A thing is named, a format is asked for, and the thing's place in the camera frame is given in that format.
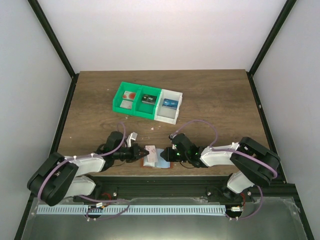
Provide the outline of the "brown leather card holder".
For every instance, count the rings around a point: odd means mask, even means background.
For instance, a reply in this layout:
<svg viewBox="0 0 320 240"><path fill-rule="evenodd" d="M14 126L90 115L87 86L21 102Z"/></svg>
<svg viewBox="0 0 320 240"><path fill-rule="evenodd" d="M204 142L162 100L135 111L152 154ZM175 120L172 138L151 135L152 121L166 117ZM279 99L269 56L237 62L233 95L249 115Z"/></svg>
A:
<svg viewBox="0 0 320 240"><path fill-rule="evenodd" d="M145 156L142 160L142 166L147 168L157 168L157 169L170 169L173 168L171 162L165 161L161 157L161 153L164 151L162 148L156 148L157 162L148 162L148 158Z"/></svg>

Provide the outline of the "white red credit card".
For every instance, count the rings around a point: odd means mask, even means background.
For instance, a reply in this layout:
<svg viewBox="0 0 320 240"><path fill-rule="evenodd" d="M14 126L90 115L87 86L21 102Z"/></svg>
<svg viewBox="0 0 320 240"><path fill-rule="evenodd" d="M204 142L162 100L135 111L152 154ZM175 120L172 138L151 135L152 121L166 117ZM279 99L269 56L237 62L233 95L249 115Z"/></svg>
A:
<svg viewBox="0 0 320 240"><path fill-rule="evenodd" d="M130 100L122 100L121 104L120 104L120 108L123 109L127 109L127 110L131 110L133 106L133 102Z"/></svg>
<svg viewBox="0 0 320 240"><path fill-rule="evenodd" d="M149 163L156 163L158 161L157 149L155 145L146 145L145 149L148 151L146 159Z"/></svg>

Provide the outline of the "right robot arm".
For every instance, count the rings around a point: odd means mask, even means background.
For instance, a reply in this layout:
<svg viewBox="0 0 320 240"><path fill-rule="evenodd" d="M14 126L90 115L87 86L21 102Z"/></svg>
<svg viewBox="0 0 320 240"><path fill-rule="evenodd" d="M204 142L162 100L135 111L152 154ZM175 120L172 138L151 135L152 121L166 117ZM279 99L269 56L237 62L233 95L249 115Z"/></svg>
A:
<svg viewBox="0 0 320 240"><path fill-rule="evenodd" d="M172 146L160 156L167 162L187 162L195 168L235 166L226 184L218 190L229 202L236 200L244 190L253 187L268 187L278 177L280 157L250 137L225 146L196 146L183 133L169 138Z"/></svg>

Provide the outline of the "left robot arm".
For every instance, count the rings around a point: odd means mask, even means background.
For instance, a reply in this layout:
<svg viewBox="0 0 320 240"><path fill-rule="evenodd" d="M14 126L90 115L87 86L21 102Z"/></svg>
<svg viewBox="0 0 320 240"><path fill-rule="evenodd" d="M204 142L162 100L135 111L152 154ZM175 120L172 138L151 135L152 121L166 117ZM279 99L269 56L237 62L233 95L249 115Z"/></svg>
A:
<svg viewBox="0 0 320 240"><path fill-rule="evenodd" d="M93 153L64 156L53 152L29 179L27 188L51 207L75 196L85 196L89 201L97 202L102 189L89 174L106 171L116 160L133 163L149 155L148 150L135 143L136 138L135 132L126 137L113 131Z"/></svg>

